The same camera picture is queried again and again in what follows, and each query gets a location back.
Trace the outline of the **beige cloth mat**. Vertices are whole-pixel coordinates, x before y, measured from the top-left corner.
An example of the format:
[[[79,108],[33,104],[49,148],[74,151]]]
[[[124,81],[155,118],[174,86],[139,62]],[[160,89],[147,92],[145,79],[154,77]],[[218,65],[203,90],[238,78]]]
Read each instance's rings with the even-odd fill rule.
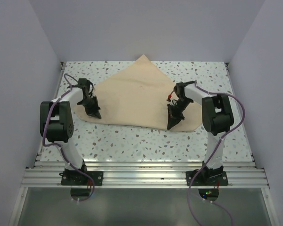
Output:
[[[167,129],[167,96],[175,83],[145,55],[126,69],[95,85],[101,119],[89,117],[76,105],[79,119],[109,125]]]

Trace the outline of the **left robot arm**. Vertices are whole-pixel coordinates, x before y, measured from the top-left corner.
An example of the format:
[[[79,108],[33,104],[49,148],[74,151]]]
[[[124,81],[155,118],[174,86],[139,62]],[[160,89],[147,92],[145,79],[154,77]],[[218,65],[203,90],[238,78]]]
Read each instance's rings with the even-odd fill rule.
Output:
[[[40,134],[44,147],[54,146],[59,150],[65,163],[64,176],[72,174],[73,181],[83,185],[89,174],[72,138],[75,130],[72,108],[77,105],[84,108],[87,116],[101,119],[94,84],[86,78],[79,78],[76,85],[70,84],[63,95],[41,103]]]

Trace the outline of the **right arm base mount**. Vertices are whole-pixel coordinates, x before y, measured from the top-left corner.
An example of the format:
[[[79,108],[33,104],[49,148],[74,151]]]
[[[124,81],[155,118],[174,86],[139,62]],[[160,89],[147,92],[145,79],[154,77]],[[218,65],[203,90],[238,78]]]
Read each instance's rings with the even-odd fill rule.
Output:
[[[227,174],[224,167],[210,169],[207,166],[198,174],[198,169],[186,171],[187,185],[192,186],[228,186]]]

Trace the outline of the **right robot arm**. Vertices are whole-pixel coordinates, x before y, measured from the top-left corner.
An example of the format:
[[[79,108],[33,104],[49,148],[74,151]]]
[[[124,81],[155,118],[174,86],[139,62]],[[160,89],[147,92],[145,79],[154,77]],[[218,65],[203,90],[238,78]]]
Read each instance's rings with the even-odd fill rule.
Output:
[[[178,99],[168,95],[167,129],[170,130],[185,119],[183,112],[191,103],[201,106],[202,125],[208,133],[207,152],[200,171],[201,181],[211,185],[223,173],[224,137],[234,123],[229,97],[223,93],[210,93],[198,87],[196,81],[179,82],[173,91]]]

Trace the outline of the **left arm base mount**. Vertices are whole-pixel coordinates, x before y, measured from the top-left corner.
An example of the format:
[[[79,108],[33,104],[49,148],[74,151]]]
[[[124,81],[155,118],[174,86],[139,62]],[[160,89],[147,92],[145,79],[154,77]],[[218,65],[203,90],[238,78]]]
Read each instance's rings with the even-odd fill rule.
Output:
[[[63,186],[102,186],[104,178],[103,171],[88,171],[86,165],[77,170],[64,169],[59,173],[61,176],[61,185]]]

